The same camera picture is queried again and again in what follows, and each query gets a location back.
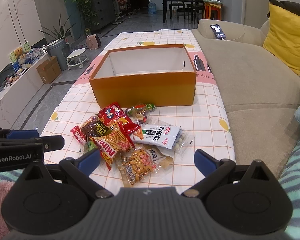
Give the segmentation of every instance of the checkered tablecloth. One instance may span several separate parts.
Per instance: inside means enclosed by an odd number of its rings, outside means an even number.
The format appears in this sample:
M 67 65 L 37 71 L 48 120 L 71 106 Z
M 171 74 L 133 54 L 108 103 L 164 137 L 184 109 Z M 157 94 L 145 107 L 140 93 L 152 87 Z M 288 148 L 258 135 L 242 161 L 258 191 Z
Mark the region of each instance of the checkered tablecloth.
M 97 67 L 105 52 L 110 49 L 152 44 L 185 44 L 194 59 L 198 55 L 207 70 L 207 61 L 190 30 L 160 30 L 149 33 L 119 34 L 90 64 Z M 58 163 L 65 157 L 79 156 L 80 144 L 70 130 L 100 110 L 89 83 L 90 74 L 83 73 L 71 87 L 44 128 L 41 136 L 62 135 L 65 146 L 62 150 L 45 153 L 45 163 Z M 151 113 L 155 118 L 188 130 L 194 137 L 192 147 L 187 147 L 182 156 L 174 154 L 174 162 L 166 170 L 145 177 L 135 187 L 175 186 L 179 193 L 203 179 L 194 166 L 194 152 L 202 149 L 216 159 L 229 158 L 235 161 L 232 136 L 226 111 L 214 80 L 207 71 L 197 72 L 196 92 L 192 106 L 158 107 Z M 115 163 L 108 171 L 104 162 L 90 175 L 101 186 L 114 194 L 123 186 L 121 174 Z

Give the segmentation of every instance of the green plant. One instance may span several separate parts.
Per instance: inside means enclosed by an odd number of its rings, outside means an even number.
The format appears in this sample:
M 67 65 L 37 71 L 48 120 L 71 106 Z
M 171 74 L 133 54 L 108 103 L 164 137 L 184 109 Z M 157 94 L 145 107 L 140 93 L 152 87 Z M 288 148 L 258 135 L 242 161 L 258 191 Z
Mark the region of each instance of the green plant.
M 77 3 L 77 6 L 82 11 L 84 20 L 87 22 L 89 26 L 99 24 L 93 19 L 97 15 L 97 13 L 92 9 L 91 0 L 72 0 L 72 2 Z
M 40 31 L 40 30 L 39 30 L 39 32 L 42 32 L 42 33 L 44 33 L 44 34 L 47 34 L 47 35 L 51 36 L 52 38 L 54 38 L 54 39 L 56 39 L 56 40 L 59 40 L 59 39 L 61 39 L 61 38 L 65 38 L 66 33 L 67 33 L 67 32 L 75 25 L 75 23 L 72 24 L 72 25 L 65 31 L 65 25 L 66 25 L 67 21 L 69 20 L 69 18 L 70 18 L 70 16 L 69 16 L 68 19 L 65 21 L 65 23 L 64 23 L 63 25 L 61 25 L 61 14 L 60 14 L 60 16 L 59 16 L 59 31 L 58 31 L 55 27 L 53 27 L 53 31 L 52 31 L 52 30 L 49 30 L 48 28 L 42 26 L 42 28 L 44 28 L 45 30 L 51 32 L 52 34 L 47 33 L 47 32 L 45 32 L 45 31 Z

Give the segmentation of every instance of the gray cabinet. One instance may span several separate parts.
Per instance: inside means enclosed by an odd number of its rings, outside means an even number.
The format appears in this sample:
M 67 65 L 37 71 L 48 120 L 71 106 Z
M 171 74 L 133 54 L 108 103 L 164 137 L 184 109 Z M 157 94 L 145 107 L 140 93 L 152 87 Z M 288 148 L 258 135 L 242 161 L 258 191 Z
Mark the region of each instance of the gray cabinet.
M 92 8 L 98 14 L 94 20 L 99 23 L 90 27 L 92 31 L 115 22 L 116 15 L 112 0 L 92 0 Z

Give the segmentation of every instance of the blue gripper pad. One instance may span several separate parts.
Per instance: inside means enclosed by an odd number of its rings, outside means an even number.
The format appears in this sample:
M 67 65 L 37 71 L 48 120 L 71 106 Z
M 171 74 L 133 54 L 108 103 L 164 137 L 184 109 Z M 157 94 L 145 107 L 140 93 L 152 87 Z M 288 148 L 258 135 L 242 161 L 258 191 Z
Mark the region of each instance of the blue gripper pad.
M 201 152 L 203 151 L 202 150 L 195 151 L 194 165 L 205 177 L 207 177 L 217 169 L 217 165 L 213 157 L 211 157 L 211 159 L 207 158 Z
M 78 169 L 86 176 L 89 176 L 99 166 L 100 160 L 100 151 L 96 149 L 92 153 L 86 155 L 85 158 L 82 158 L 79 162 Z
M 37 130 L 11 130 L 7 139 L 31 139 L 39 137 Z

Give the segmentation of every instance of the gray bin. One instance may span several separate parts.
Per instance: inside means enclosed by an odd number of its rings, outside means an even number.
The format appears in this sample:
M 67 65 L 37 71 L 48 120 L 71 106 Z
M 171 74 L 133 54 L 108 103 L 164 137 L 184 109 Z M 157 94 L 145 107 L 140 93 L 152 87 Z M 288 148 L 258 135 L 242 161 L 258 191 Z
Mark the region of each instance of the gray bin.
M 62 49 L 66 46 L 66 42 L 63 38 L 53 41 L 47 47 L 50 56 L 57 56 L 57 60 L 60 66 L 61 71 L 64 71 L 68 68 L 67 59 L 62 53 Z

